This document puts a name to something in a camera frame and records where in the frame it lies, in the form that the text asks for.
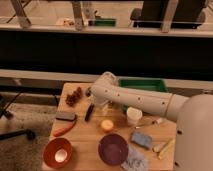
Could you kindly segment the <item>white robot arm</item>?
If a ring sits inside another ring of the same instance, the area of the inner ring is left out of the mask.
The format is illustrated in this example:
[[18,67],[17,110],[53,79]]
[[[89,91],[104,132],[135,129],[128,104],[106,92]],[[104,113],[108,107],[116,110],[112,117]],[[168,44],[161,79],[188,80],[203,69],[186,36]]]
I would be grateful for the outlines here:
[[173,171],[213,171],[213,95],[185,97],[123,88],[111,72],[92,84],[91,93],[97,106],[112,101],[175,122]]

